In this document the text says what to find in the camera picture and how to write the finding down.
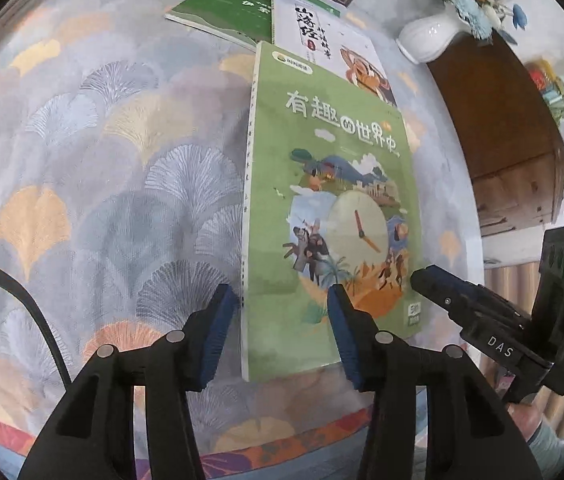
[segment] brown cabinet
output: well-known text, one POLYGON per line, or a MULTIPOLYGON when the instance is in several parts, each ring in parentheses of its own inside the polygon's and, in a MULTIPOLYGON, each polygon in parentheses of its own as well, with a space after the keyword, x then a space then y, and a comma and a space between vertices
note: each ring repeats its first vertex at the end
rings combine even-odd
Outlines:
POLYGON ((482 236, 554 221, 564 190, 564 142, 507 43, 469 36, 428 65, 473 184, 482 236))

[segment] light green book cover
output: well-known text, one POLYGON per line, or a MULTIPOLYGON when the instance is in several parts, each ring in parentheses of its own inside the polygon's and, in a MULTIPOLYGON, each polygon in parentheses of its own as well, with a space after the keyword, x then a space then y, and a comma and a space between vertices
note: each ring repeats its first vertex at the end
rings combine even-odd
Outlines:
POLYGON ((381 329, 424 324, 418 193, 401 114, 289 54, 258 45, 242 232, 242 368, 268 380, 339 361, 326 311, 342 283, 381 329))
MULTIPOLYGON (((308 1, 340 15, 320 0, 308 1)), ((259 41, 271 41, 271 0, 184 0, 164 17, 253 51, 259 41)))

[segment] sleeve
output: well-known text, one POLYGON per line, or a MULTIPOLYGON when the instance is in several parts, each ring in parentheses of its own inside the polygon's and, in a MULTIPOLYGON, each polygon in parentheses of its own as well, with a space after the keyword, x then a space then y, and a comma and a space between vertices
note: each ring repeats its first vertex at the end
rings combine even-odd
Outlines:
POLYGON ((564 440, 558 438, 545 420, 529 439, 528 446, 536 457, 544 480, 552 480, 564 468, 564 440))

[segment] white vase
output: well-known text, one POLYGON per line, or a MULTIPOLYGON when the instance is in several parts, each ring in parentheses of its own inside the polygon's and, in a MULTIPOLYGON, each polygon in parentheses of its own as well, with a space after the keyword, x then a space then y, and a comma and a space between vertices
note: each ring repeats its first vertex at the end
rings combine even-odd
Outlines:
POLYGON ((454 37, 470 31, 455 6, 446 4, 444 12, 406 25, 395 43, 411 62, 428 63, 440 57, 454 37))

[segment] clock illustration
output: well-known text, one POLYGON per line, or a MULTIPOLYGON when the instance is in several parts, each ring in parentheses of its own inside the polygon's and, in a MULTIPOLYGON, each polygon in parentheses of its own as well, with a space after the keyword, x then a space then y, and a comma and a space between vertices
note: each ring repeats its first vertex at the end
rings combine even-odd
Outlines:
POLYGON ((389 235, 380 206, 361 191, 342 193, 329 211, 327 243, 332 253, 345 258, 351 271, 364 263, 383 264, 389 235))

